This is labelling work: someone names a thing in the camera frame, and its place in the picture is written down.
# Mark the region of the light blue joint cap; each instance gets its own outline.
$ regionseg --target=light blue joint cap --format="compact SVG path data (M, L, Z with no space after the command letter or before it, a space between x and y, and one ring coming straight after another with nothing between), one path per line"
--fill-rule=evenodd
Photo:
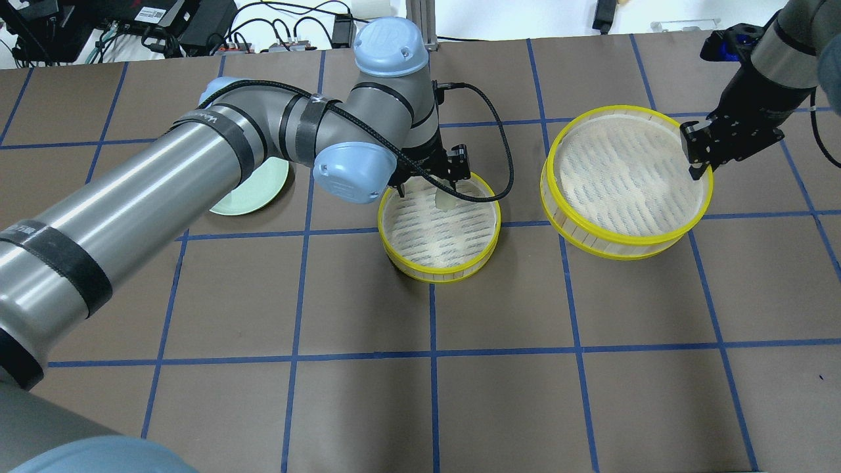
M375 19L353 42L357 67L374 77L402 77L429 63L421 31L405 18Z
M198 473L173 452L140 438L91 437L47 450L9 473Z
M214 80L208 82L208 87L204 89L204 92L198 97L198 102L201 104L207 97L210 97L215 92L222 90L225 87L228 87L234 82L238 81L247 81L249 79L245 79L244 77L217 77Z
M397 158L373 143L348 141L321 150L313 179L327 192L353 204L370 204L383 195Z

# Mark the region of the steamer mesh liner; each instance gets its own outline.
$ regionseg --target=steamer mesh liner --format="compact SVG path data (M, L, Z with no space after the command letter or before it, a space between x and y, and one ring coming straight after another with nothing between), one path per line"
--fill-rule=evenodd
M475 179L460 181L458 191L489 197ZM452 210L439 210L436 188L424 179L410 179L406 196L390 193L382 209L382 235L403 258L428 268L453 268L478 257L495 239L494 204L458 200Z
M572 208L631 237L676 231L698 214L705 189L686 168L677 130L644 114L594 115L563 138L555 159Z

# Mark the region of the yellow steamer rim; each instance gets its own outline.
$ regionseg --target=yellow steamer rim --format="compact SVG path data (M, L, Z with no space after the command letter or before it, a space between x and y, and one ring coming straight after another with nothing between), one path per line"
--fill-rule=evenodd
M668 131L680 147L680 124L654 110L633 105L612 105L582 114L563 128L549 150L540 178L543 210L555 230L586 252L617 260L649 258L674 245L701 220L712 198L712 171L707 170L698 181L697 185L700 185L701 189L697 194L697 202L694 203L696 211L686 223L677 228L653 235L632 235L599 226L581 215L564 196L564 190L568 189L563 188L558 165L563 156L559 156L558 153L563 152L565 137L572 136L573 132L580 130L582 126L591 124L594 120L603 120L605 117L647 122L646 125ZM681 163L686 164L682 152L678 157ZM685 176L690 179L689 173L685 173Z
M458 182L458 191L473 197L494 195L475 173ZM499 202L473 203L439 192L419 178L405 183L404 198L389 188L379 204L377 228L397 269L425 283L454 283L488 262L499 240L502 211ZM439 209L436 194L453 208Z

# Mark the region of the light green plate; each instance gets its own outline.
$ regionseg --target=light green plate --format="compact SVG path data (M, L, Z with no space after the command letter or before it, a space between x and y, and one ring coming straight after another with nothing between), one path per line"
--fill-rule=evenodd
M259 210L283 189L289 162L270 157L254 173L210 209L219 215L244 215Z

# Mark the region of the black velcro strap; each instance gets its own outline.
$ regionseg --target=black velcro strap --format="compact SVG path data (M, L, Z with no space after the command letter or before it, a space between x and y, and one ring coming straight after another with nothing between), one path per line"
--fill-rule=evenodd
M38 360L17 340L0 328L0 366L12 376L18 386L29 391L44 379Z
M263 135L262 130L260 129L260 125L257 124L257 121L254 120L251 117L251 115L249 115L248 113L246 113L245 110L243 110L243 109L241 109L241 108L239 108L235 105L224 104L222 102L215 103L214 107L224 107L226 109L234 110L236 113L242 115L242 118L246 119L248 121L248 124L251 125L251 128L253 128L254 131L257 132L257 137L260 138L260 144L263 147L263 152L267 152L268 146L267 146L267 143L266 143L266 136Z
M0 231L0 241L23 248L66 278L87 305L90 317L114 293L111 281L84 248L39 221L24 220Z
M230 148L236 154L236 159L240 162L240 184L251 176L251 173L254 172L254 150L251 149L245 131L234 120L213 110L190 110L176 120L170 130L185 123L207 125L228 142Z
M301 114L301 121L295 131L295 154L298 155L299 162L307 167L313 167L315 164L315 137L318 135L321 119L327 111L327 104L335 102L338 102L335 98L314 93L309 97Z
M387 85L379 84L376 82L360 82L357 85L353 86L352 90L356 90L358 88L375 88L380 92L385 92L388 95L396 98L398 102L403 104L403 106L406 107L407 110L409 110L409 115L412 117L412 121L415 121L415 109L412 108L412 104L409 103L409 100L406 97L404 97L402 93L397 92L396 90L392 89Z
M280 130L278 131L278 143L280 144L280 155L286 161L292 161L292 157L289 156L289 149L286 147L286 130L289 128L289 117L292 116L292 109L295 108L295 104L301 99L301 95L295 94L289 103L286 104L286 108L283 109L283 117L280 119Z
M779 21L775 21L775 22L774 22L774 32L775 32L775 33L777 34L777 36L779 36L779 37L780 37L780 39L781 39L784 43L786 43L786 44L787 44L787 45L788 45L791 49L793 49L793 50L798 50L798 51L800 51L800 52L801 52L801 53L803 53L803 54L808 54L809 56L817 56L817 51L815 50L815 48L814 48L814 47L809 46L809 45L804 45L804 44L803 44L803 43L801 43L800 41L795 40L795 39L794 39L793 37L791 37L788 33L786 33L786 31L785 31L785 30L784 30L784 29L780 26L780 22L779 22Z

